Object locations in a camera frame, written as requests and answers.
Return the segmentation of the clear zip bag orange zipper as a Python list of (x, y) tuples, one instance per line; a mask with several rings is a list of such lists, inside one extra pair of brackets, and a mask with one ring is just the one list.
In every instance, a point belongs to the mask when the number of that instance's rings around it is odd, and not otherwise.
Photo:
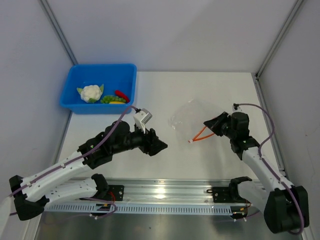
[(183, 142), (192, 144), (215, 135), (204, 122), (219, 116), (223, 111), (212, 102), (194, 98), (178, 107), (169, 118), (168, 124)]

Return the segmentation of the red chili pepper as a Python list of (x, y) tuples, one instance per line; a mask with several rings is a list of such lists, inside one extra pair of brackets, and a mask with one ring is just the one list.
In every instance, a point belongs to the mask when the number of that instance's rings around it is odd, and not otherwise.
[(130, 102), (130, 99), (128, 98), (127, 95), (125, 95), (122, 91), (120, 90), (115, 90), (115, 95), (118, 96), (119, 98), (122, 98), (125, 100), (126, 103)]

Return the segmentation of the white cauliflower with green leaves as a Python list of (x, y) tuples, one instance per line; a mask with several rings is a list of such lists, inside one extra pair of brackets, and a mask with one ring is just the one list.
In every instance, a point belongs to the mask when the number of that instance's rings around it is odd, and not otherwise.
[(80, 99), (86, 103), (95, 103), (100, 100), (104, 92), (104, 85), (87, 85), (83, 88), (77, 87)]

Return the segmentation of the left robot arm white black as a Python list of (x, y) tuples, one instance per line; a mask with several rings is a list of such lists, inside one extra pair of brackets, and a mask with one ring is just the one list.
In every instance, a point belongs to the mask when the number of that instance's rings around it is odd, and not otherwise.
[(102, 174), (95, 173), (76, 183), (65, 182), (111, 162), (116, 154), (139, 149), (152, 157), (167, 147), (153, 128), (142, 130), (135, 125), (131, 131), (127, 122), (115, 121), (61, 162), (29, 177), (11, 177), (9, 185), (16, 214), (19, 220), (26, 221), (58, 203), (86, 198), (104, 200), (109, 185)]

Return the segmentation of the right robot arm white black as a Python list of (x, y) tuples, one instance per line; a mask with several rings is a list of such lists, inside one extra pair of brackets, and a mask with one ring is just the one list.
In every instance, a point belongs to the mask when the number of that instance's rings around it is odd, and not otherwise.
[(310, 224), (308, 193), (295, 186), (262, 154), (261, 145), (250, 136), (249, 116), (236, 111), (223, 112), (203, 124), (219, 137), (227, 137), (231, 150), (257, 176), (261, 185), (248, 177), (233, 178), (228, 196), (234, 202), (242, 199), (252, 203), (274, 233), (300, 234)]

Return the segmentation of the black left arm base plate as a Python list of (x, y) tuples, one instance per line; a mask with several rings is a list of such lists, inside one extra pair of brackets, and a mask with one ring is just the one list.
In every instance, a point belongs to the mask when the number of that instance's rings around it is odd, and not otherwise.
[(91, 198), (105, 201), (123, 201), (125, 192), (124, 185), (109, 185), (109, 189), (107, 192), (97, 193)]

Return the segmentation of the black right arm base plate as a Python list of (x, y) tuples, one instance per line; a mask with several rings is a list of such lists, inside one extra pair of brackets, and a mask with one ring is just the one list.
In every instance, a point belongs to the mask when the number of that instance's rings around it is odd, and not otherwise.
[(206, 193), (212, 195), (214, 203), (248, 203), (248, 201), (242, 198), (238, 191), (232, 187), (214, 186), (207, 189)]

